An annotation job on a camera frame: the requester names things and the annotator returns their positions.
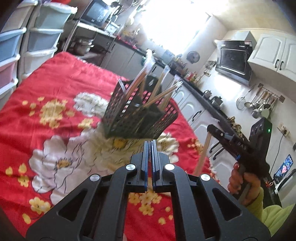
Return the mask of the person's right hand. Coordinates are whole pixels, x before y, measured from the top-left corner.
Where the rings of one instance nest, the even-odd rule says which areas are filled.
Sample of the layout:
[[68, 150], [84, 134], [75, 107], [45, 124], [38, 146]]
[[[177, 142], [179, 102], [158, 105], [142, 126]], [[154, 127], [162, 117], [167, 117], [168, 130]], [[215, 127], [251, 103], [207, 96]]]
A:
[[259, 196], [261, 184], [259, 178], [255, 174], [248, 172], [240, 174], [239, 168], [240, 164], [236, 162], [233, 166], [233, 170], [231, 171], [227, 189], [233, 195], [239, 194], [239, 192], [243, 190], [245, 192], [245, 196], [243, 197], [241, 204], [248, 206]]

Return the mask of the green sleeve forearm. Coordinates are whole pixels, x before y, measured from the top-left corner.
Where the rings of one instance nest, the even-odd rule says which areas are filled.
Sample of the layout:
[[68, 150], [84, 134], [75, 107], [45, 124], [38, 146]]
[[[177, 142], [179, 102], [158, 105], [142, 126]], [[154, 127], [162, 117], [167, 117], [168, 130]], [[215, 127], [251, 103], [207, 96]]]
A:
[[294, 204], [286, 208], [279, 205], [271, 205], [263, 208], [264, 193], [261, 187], [257, 187], [255, 191], [249, 191], [247, 194], [246, 208], [265, 226], [268, 227], [270, 234], [273, 236], [284, 224], [294, 208]]

